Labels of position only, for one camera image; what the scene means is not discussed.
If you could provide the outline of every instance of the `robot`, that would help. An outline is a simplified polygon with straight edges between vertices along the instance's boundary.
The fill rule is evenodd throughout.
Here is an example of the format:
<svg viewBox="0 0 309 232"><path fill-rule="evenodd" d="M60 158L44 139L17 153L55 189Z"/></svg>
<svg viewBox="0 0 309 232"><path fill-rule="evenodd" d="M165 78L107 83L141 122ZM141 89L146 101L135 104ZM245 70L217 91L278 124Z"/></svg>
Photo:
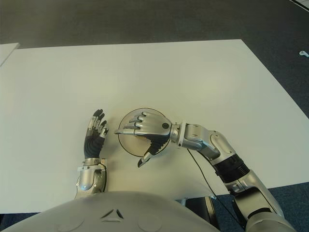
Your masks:
<svg viewBox="0 0 309 232"><path fill-rule="evenodd" d="M106 121L101 123L103 117L103 111L97 110L90 119L75 199L21 221L5 232L219 231L176 201L142 192L105 191L107 169L99 154L109 129ZM172 123L162 115L145 111L115 134L150 140L151 145L138 167L156 156L169 140L200 153L234 196L234 209L239 221L244 221L246 232L295 231L275 198L221 133L197 124Z"/></svg>

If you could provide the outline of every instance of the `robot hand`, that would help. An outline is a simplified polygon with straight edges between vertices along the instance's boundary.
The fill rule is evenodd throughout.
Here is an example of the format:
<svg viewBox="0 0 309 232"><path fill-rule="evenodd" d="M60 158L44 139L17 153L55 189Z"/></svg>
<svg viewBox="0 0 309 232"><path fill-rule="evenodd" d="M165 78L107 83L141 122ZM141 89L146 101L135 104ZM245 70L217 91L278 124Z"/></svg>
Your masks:
<svg viewBox="0 0 309 232"><path fill-rule="evenodd" d="M171 127L172 123L166 117L142 112L129 120L123 129L116 130L115 134L142 136L151 141L144 157L138 162L138 167L141 167L169 140Z"/></svg>
<svg viewBox="0 0 309 232"><path fill-rule="evenodd" d="M84 142L85 159L99 158L100 151L103 147L105 137L108 132L106 120L101 123L105 114L103 110L97 110L91 117Z"/></svg>
<svg viewBox="0 0 309 232"><path fill-rule="evenodd" d="M97 110L88 124L85 142L83 166L78 168L80 176L76 182L77 193L75 198L90 196L94 193L104 192L107 184L106 166L99 155L108 132L107 122L103 110Z"/></svg>

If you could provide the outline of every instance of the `screw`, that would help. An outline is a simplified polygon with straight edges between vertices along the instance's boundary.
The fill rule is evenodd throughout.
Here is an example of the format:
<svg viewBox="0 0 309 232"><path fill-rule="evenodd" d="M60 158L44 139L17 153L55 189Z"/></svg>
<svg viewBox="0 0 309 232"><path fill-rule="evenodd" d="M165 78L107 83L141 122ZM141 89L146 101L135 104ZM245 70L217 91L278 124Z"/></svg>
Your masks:
<svg viewBox="0 0 309 232"><path fill-rule="evenodd" d="M162 124L162 127L163 127L164 129L167 129L167 128L169 128L169 124L163 123L163 124Z"/></svg>

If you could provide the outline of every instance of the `robotic arm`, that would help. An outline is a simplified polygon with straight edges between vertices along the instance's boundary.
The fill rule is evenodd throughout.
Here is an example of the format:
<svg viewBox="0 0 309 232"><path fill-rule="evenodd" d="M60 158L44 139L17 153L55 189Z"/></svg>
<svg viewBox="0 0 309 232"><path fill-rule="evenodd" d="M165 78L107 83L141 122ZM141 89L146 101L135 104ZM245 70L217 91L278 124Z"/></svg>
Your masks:
<svg viewBox="0 0 309 232"><path fill-rule="evenodd" d="M115 133L150 139L151 146L138 167L149 161L168 139L177 146L198 151L234 196L234 209L245 222L246 231L294 231L284 219L278 202L221 133L197 124L172 124L167 118L149 112L134 117Z"/></svg>
<svg viewBox="0 0 309 232"><path fill-rule="evenodd" d="M104 192L107 185L105 159L100 159L100 151L108 132L106 120L101 123L105 114L97 110L90 118L84 142L83 166L78 168L80 176L76 182L76 196L81 198L95 193Z"/></svg>

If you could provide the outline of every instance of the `black joint segment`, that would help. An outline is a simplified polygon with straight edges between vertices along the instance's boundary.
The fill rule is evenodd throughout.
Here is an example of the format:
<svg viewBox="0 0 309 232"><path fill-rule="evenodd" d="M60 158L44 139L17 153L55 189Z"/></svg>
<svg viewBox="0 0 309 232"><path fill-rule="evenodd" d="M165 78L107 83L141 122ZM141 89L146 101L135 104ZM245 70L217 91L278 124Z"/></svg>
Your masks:
<svg viewBox="0 0 309 232"><path fill-rule="evenodd" d="M140 159L139 162L137 163L137 167L139 168L141 166L141 164L142 164L142 161Z"/></svg>
<svg viewBox="0 0 309 232"><path fill-rule="evenodd" d="M253 215L258 214L258 213L262 213L262 212L269 212L269 213L271 213L271 210L270 210L269 208L260 208L260 209L257 209L257 210L253 211L252 213L250 213L250 214L248 215L248 219L250 219Z"/></svg>
<svg viewBox="0 0 309 232"><path fill-rule="evenodd" d="M169 140L168 138L156 138L153 136L147 136L147 139L150 140L151 144L148 150L146 151L152 154L153 156L159 152L160 148Z"/></svg>
<svg viewBox="0 0 309 232"><path fill-rule="evenodd" d="M100 114L102 114L102 112L103 112L103 110L102 110L102 109L97 110L97 111L95 111L95 113L93 114L93 116L95 116L95 117L99 117L99 116L100 116Z"/></svg>
<svg viewBox="0 0 309 232"><path fill-rule="evenodd" d="M102 118L104 118L104 116L105 116L105 114L104 114L104 113L102 113L102 114L98 117L98 119L101 121L101 120L102 120Z"/></svg>
<svg viewBox="0 0 309 232"><path fill-rule="evenodd" d="M167 128L169 128L169 124L165 122L165 123L162 124L162 127L163 127L164 129L167 129Z"/></svg>
<svg viewBox="0 0 309 232"><path fill-rule="evenodd" d="M226 160L215 164L213 167L216 170L216 174L224 183L235 181L250 171L237 154L234 154Z"/></svg>
<svg viewBox="0 0 309 232"><path fill-rule="evenodd" d="M104 141L105 138L102 137L87 136L84 143L85 159L99 158Z"/></svg>

